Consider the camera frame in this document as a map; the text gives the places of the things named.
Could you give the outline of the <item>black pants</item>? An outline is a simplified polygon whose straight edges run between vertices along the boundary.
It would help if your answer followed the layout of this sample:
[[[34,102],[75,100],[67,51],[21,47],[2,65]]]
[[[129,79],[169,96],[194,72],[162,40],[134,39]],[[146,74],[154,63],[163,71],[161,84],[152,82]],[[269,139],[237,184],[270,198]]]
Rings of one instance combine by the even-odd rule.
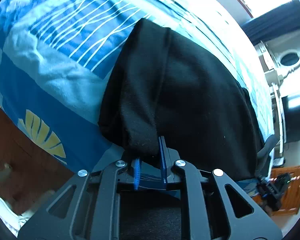
[[[198,169],[253,178],[264,140],[248,91],[206,49],[141,19],[101,104],[101,134],[128,158],[160,166],[159,137]]]

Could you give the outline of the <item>wooden cabinet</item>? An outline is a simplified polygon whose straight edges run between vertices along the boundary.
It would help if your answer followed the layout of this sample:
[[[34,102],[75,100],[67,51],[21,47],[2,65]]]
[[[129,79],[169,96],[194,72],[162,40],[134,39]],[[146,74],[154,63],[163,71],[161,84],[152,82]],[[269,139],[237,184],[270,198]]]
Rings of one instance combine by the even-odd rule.
[[[253,200],[270,216],[296,215],[300,209],[300,165],[272,169],[270,182],[279,191],[276,196],[259,193]]]

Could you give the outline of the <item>black monitor screen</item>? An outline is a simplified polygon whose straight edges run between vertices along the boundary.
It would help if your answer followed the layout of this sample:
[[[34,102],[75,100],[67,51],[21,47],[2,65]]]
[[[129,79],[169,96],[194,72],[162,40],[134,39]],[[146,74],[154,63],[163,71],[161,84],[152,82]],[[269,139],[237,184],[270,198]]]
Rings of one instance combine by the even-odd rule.
[[[300,94],[282,97],[286,143],[300,141]]]

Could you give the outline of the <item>white oval vanity mirror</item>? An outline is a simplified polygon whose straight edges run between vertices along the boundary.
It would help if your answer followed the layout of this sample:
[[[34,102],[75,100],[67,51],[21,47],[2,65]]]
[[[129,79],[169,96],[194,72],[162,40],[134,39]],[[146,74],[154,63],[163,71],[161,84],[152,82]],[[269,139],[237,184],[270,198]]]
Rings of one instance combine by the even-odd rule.
[[[282,52],[278,59],[279,68],[284,71],[283,79],[287,78],[300,67],[300,51],[289,49]]]

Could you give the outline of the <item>blue patterned bed sheet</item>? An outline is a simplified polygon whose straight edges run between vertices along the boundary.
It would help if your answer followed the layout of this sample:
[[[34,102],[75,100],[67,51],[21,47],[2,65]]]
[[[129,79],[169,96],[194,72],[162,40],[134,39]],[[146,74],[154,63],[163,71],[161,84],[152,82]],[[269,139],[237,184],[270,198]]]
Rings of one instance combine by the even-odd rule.
[[[122,148],[97,121],[112,68],[138,20],[213,53],[246,88],[264,138],[273,131],[257,53],[217,0],[0,0],[0,108],[70,170],[101,170]]]

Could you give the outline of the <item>dark blue curtain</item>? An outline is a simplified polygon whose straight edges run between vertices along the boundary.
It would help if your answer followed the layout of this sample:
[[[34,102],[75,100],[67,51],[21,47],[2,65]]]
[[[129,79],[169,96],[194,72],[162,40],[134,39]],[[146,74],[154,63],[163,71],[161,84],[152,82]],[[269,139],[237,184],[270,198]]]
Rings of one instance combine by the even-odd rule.
[[[300,2],[293,0],[241,25],[253,45],[300,29]]]

